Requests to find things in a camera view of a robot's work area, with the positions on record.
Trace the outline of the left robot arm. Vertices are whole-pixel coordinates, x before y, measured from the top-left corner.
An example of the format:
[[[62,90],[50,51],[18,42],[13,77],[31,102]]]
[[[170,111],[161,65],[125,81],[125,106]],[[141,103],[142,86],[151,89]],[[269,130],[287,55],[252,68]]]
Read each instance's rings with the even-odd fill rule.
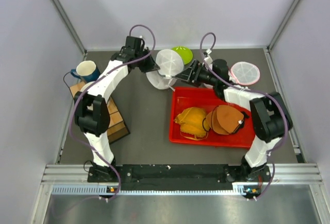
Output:
[[[136,67],[143,73],[159,69],[145,41],[141,37],[127,36],[125,45],[111,56],[98,79],[74,96],[74,123],[87,138],[93,166],[100,167],[99,175],[106,181],[117,175],[107,135],[110,124],[107,103],[118,84]]]

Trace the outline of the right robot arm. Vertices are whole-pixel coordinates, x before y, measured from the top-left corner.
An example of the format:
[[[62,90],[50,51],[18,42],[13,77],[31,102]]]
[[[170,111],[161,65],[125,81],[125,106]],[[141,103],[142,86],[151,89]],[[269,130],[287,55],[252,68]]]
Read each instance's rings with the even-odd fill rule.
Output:
[[[174,78],[194,87],[204,83],[211,85],[215,96],[224,102],[203,118],[201,128],[204,132],[209,127],[221,129],[225,135],[234,135],[246,127],[248,120],[252,122],[253,141],[242,157],[240,172],[248,181],[257,178],[270,154],[283,146],[293,126],[281,94],[253,91],[234,83],[223,59],[215,59],[211,64],[194,60]]]

